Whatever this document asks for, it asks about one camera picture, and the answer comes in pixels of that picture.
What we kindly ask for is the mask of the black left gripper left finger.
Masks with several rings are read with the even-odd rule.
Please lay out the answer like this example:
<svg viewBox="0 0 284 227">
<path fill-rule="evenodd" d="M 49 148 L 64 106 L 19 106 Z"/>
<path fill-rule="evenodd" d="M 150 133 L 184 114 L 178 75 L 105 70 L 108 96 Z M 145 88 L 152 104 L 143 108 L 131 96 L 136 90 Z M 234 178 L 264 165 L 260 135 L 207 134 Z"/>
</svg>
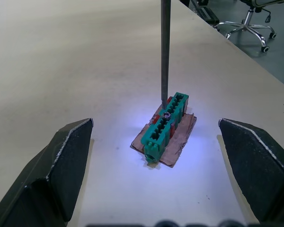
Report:
<svg viewBox="0 0 284 227">
<path fill-rule="evenodd" d="M 21 171 L 0 202 L 0 227 L 65 227 L 83 182 L 91 118 L 59 129 Z"/>
</svg>

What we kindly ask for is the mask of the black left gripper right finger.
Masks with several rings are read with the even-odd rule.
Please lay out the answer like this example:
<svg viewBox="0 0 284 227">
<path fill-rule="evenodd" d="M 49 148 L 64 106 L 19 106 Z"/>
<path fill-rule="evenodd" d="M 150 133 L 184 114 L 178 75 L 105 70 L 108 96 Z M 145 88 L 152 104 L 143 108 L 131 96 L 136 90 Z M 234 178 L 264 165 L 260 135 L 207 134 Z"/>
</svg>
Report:
<svg viewBox="0 0 284 227">
<path fill-rule="evenodd" d="M 222 118 L 232 173 L 260 222 L 284 223 L 284 149 L 265 130 Z"/>
</svg>

